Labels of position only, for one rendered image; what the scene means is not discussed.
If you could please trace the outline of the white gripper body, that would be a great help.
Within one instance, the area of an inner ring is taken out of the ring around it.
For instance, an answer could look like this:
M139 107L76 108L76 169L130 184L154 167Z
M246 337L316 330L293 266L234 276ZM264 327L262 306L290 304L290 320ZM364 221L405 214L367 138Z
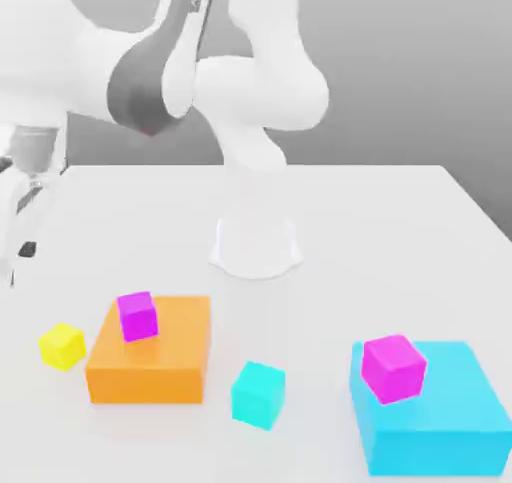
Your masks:
M24 242L35 239L63 173L31 178L16 167L0 171L0 259L13 259Z

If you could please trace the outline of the small yellow cube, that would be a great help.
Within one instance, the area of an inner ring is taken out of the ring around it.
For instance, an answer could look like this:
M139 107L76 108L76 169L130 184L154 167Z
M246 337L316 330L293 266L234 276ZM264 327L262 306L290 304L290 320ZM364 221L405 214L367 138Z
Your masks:
M81 330L60 323L38 339L42 360L56 369L67 371L86 356Z

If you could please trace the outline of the small magenta cube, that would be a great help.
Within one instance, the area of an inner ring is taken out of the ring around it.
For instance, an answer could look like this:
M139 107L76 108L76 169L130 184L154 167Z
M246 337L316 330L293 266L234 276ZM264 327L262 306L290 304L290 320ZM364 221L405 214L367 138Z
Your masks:
M363 343L361 377L381 405L419 396L427 359L401 334Z
M153 298L148 291L116 298L120 326L126 343L159 334L158 318Z

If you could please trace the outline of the small cyan cube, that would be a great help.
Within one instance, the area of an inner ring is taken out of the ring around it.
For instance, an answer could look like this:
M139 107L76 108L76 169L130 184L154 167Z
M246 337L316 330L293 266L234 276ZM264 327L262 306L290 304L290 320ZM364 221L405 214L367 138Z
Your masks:
M231 387L232 418L270 431L285 402L283 370L248 361Z

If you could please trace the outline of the large orange box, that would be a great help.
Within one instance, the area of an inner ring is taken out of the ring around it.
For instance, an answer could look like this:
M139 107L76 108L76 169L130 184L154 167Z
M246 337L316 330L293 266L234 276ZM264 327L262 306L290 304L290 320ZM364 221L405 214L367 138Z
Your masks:
M112 304L85 367L94 404L196 404L203 401L211 345L207 296L154 298L159 334L124 341Z

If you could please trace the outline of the large light blue box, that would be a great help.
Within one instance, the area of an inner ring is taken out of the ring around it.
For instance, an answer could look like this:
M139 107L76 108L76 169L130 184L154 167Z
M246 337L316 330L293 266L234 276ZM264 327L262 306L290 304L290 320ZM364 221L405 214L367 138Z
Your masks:
M428 366L422 393L382 405L361 377L352 346L349 387L371 476L499 476L512 449L512 419L461 341L416 344Z

